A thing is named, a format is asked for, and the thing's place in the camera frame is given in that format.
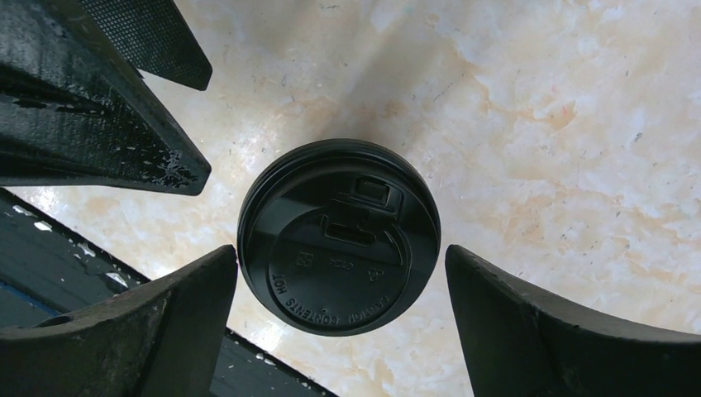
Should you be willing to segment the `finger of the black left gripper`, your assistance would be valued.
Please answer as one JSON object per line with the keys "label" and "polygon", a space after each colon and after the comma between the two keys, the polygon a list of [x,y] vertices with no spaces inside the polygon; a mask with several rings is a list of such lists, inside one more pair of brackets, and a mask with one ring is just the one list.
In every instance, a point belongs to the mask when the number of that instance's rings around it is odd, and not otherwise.
{"label": "finger of the black left gripper", "polygon": [[81,1],[1,4],[1,184],[197,195],[211,167]]}
{"label": "finger of the black left gripper", "polygon": [[80,5],[137,69],[207,89],[211,63],[173,1],[83,0]]}

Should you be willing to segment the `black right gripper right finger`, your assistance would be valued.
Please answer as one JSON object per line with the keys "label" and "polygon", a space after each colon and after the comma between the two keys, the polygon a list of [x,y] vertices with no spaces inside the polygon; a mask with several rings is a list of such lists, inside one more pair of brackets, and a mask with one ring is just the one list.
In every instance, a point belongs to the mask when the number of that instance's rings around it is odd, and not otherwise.
{"label": "black right gripper right finger", "polygon": [[699,395],[699,335],[587,308],[462,246],[445,263],[475,395]]}

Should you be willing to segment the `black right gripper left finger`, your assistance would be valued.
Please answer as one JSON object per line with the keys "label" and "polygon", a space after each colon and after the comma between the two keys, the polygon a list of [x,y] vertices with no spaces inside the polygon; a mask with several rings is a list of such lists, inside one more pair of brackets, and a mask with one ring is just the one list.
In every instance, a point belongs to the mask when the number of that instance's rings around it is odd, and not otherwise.
{"label": "black right gripper left finger", "polygon": [[225,245],[31,328],[1,331],[4,396],[207,396],[236,288]]}

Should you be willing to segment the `black coffee cup lid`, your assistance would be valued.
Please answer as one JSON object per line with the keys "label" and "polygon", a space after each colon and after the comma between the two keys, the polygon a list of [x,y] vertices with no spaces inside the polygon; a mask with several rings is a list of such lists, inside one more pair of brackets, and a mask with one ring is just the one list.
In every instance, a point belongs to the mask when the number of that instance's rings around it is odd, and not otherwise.
{"label": "black coffee cup lid", "polygon": [[251,293],[314,335],[391,323],[427,286],[441,249],[436,202],[402,156],[327,139],[271,163],[247,192],[236,248]]}

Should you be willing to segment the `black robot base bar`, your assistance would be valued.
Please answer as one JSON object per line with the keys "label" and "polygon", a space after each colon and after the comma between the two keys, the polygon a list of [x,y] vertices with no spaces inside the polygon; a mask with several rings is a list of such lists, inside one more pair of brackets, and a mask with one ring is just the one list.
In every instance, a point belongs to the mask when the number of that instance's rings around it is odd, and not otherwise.
{"label": "black robot base bar", "polygon": [[[148,278],[15,194],[1,191],[1,325],[30,327]],[[315,380],[227,328],[212,396],[330,396]]]}

